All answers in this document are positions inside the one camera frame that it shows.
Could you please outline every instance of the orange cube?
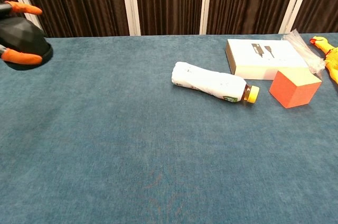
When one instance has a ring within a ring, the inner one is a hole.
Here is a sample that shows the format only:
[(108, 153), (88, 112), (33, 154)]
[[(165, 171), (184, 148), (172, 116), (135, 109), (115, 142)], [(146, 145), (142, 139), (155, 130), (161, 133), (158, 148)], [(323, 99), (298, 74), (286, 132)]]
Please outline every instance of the orange cube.
[(270, 93), (284, 108), (308, 104), (322, 81), (308, 69), (280, 69), (270, 87)]

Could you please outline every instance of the white box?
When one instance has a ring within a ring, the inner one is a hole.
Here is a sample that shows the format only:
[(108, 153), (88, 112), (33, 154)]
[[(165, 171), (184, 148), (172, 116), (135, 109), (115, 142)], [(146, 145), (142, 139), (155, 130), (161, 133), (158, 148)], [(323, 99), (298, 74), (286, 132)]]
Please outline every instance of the white box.
[(279, 69), (308, 68), (286, 40), (228, 39), (226, 54), (231, 73), (244, 79), (273, 80)]

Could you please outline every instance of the bottle with white label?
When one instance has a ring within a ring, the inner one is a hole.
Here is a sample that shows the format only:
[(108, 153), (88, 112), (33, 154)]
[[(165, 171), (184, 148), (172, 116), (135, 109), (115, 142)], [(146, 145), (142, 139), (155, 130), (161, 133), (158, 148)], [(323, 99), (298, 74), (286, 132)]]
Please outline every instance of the bottle with white label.
[(177, 62), (172, 72), (172, 83), (177, 86), (206, 92), (230, 101), (255, 103), (259, 88), (251, 86), (239, 76), (206, 70), (185, 62)]

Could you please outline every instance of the yellow bottle cap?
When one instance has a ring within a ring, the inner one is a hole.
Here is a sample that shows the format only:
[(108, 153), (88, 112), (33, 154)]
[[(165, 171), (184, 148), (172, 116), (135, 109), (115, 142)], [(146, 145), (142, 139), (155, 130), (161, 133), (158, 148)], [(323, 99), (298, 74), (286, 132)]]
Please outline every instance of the yellow bottle cap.
[(247, 101), (254, 104), (256, 102), (258, 92), (259, 92), (259, 87), (251, 86), (250, 94), (249, 94)]

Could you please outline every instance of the table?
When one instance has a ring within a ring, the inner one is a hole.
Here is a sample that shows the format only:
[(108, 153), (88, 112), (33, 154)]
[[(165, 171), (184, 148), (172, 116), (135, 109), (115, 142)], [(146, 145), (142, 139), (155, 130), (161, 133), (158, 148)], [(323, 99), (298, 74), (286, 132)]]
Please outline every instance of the table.
[(337, 223), (327, 71), (292, 109), (268, 80), (254, 105), (171, 83), (177, 61), (230, 72), (227, 39), (280, 37), (48, 39), (47, 64), (0, 63), (0, 223)]

